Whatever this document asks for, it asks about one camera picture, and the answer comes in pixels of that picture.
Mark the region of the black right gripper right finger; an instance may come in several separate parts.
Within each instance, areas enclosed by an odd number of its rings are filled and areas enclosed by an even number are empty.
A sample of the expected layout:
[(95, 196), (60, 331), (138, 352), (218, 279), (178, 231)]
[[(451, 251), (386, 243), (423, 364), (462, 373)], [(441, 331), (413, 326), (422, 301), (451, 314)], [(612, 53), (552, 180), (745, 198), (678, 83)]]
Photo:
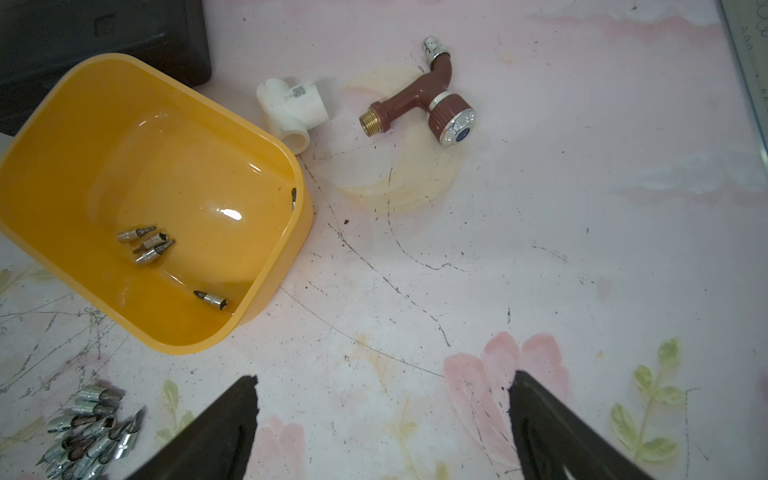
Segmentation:
[(514, 445), (526, 479), (647, 479), (639, 467), (529, 373), (508, 389)]

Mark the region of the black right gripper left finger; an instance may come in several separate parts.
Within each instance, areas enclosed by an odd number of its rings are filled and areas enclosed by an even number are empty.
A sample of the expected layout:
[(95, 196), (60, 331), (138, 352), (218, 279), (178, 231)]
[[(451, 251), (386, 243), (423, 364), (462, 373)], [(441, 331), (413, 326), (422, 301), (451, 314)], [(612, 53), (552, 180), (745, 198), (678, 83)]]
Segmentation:
[(258, 427), (258, 378), (229, 387), (132, 479), (242, 479)]

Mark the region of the single metal bit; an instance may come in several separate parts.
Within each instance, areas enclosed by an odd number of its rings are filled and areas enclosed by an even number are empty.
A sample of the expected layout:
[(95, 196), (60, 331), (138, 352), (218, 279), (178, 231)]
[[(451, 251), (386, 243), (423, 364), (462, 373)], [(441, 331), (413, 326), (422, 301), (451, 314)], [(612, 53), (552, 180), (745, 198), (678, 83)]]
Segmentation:
[(225, 297), (215, 295), (212, 293), (194, 290), (193, 294), (207, 305), (216, 308), (217, 310), (224, 310), (228, 306), (228, 300)]

